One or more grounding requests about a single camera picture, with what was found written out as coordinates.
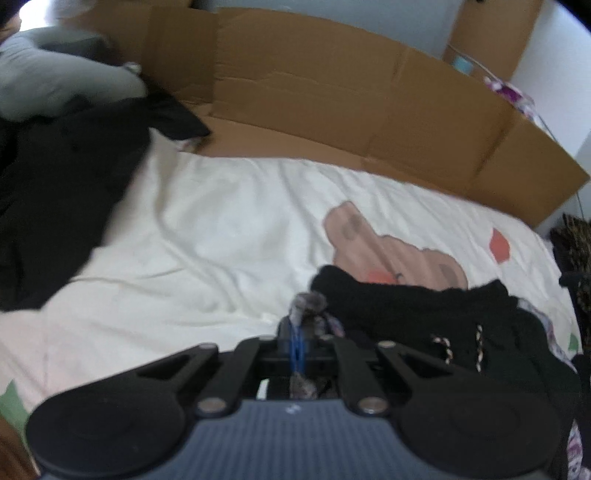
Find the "drawstring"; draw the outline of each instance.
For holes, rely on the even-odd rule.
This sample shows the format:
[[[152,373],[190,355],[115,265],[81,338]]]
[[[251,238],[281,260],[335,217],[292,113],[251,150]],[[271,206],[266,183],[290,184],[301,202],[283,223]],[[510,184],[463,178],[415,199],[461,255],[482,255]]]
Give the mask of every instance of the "drawstring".
[[[447,365],[452,363],[453,350],[452,343],[449,338],[433,335],[431,338],[433,343],[441,345],[445,349]],[[482,362],[484,361],[484,338],[482,335],[482,325],[476,325],[476,371],[482,373]]]

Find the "metal screw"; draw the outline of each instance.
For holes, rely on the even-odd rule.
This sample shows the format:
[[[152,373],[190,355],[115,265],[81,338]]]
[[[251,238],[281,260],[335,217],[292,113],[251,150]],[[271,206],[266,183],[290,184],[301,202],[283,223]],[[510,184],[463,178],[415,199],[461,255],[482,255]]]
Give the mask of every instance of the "metal screw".
[[[226,408],[226,402],[217,397],[204,398],[197,404],[197,408],[207,414],[220,413]]]
[[[365,397],[359,400],[357,406],[367,415],[379,415],[388,409],[388,402],[379,397]]]
[[[381,342],[378,342],[378,346],[382,348],[392,348],[396,346],[396,342],[393,342],[392,340],[382,340]]]
[[[201,350],[213,350],[214,348],[217,348],[217,344],[213,343],[213,342],[205,342],[205,343],[200,343],[198,345],[198,347]]]

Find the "white bed sheet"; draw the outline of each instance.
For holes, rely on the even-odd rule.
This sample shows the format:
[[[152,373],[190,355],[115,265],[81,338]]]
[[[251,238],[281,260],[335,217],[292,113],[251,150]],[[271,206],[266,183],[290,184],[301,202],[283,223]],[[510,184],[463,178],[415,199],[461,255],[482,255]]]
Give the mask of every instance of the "white bed sheet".
[[[274,333],[293,295],[332,263],[322,221],[346,200],[378,235],[453,256],[470,287],[500,278],[551,318],[565,351],[573,338],[580,345],[558,268],[520,220],[306,160],[178,153],[153,131],[105,246],[42,310],[0,315],[0,391],[14,379],[30,410],[49,395],[200,342],[225,350]],[[501,264],[488,248],[495,228],[511,247]]]

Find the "cardboard box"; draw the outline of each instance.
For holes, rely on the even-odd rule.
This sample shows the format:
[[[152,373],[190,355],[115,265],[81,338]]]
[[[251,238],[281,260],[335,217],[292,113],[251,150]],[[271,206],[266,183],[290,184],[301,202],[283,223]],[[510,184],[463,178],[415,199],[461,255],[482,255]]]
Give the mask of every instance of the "cardboard box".
[[[356,168],[531,226],[589,179],[485,85],[358,28],[286,12],[121,0],[100,0],[69,24],[108,35],[125,60],[194,106],[213,131],[204,155]]]

